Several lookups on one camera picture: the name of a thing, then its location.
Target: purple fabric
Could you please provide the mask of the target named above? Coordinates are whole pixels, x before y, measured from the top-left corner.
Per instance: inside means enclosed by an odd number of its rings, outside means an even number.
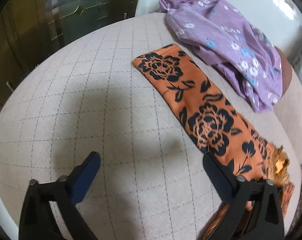
[[[216,67],[254,111],[282,95],[281,60],[268,38],[226,0],[159,0],[179,40]]]

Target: grid pattern surface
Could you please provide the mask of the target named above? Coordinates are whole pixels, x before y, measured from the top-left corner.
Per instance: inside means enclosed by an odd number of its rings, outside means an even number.
[[[131,67],[136,56],[179,43],[163,15],[128,19],[74,41],[39,65],[9,98],[0,114],[0,195],[16,223],[31,178],[54,181],[91,151],[101,154],[102,167],[77,208],[98,239],[195,239],[218,210],[221,201],[201,152],[159,93]],[[253,113],[213,68],[179,45],[263,136],[287,147],[291,169],[297,169],[274,113]],[[295,180],[300,188],[301,177]]]

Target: white surface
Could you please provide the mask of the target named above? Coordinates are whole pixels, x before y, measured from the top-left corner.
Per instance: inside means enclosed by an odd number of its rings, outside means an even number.
[[[19,229],[16,223],[7,212],[2,199],[0,197],[0,225],[11,240],[19,239]]]
[[[291,0],[227,0],[284,54],[292,58],[302,46],[302,15]],[[158,0],[138,0],[136,16],[154,12]]]
[[[175,41],[164,14],[131,18],[90,33],[40,64],[0,113],[0,195],[19,223],[28,182],[67,175],[91,151],[102,157],[78,209],[100,240],[195,239],[221,200],[202,153],[131,60]],[[177,42],[259,133],[289,154],[300,194],[298,160],[273,112],[256,114],[219,73]],[[67,236],[55,209],[61,231]]]

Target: blue flower print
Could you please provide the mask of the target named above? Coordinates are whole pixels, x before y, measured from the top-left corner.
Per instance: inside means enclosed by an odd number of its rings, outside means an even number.
[[[243,73],[243,76],[245,77],[246,80],[250,80],[249,76],[247,73]]]
[[[248,47],[244,47],[242,50],[242,55],[245,56],[245,57],[248,57],[249,56],[249,49]]]
[[[235,34],[235,37],[238,41],[243,41],[243,37],[239,34]]]
[[[209,48],[214,48],[215,47],[215,42],[214,41],[207,41],[205,43]]]
[[[256,79],[251,78],[251,79],[249,80],[249,82],[250,82],[250,84],[253,85],[253,86],[257,86],[257,85],[258,85],[258,81],[257,81]]]

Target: white flower print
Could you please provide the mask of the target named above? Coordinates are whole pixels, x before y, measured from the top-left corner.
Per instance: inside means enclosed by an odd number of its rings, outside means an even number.
[[[258,70],[254,67],[249,68],[249,73],[253,76],[256,77],[258,75]]]
[[[255,68],[259,67],[259,61],[255,57],[252,59],[252,63]]]
[[[248,67],[249,67],[248,62],[246,62],[244,60],[241,62],[241,66],[242,66],[243,69],[248,69]]]
[[[184,25],[184,27],[188,28],[188,29],[193,29],[194,28],[194,24],[193,23],[186,23]]]
[[[169,14],[174,14],[177,10],[176,9],[169,9],[168,13]]]
[[[234,50],[239,50],[239,49],[240,49],[239,45],[236,44],[236,43],[231,43],[231,47],[232,47]]]
[[[179,35],[184,35],[185,32],[183,29],[180,29],[178,33],[179,33]]]

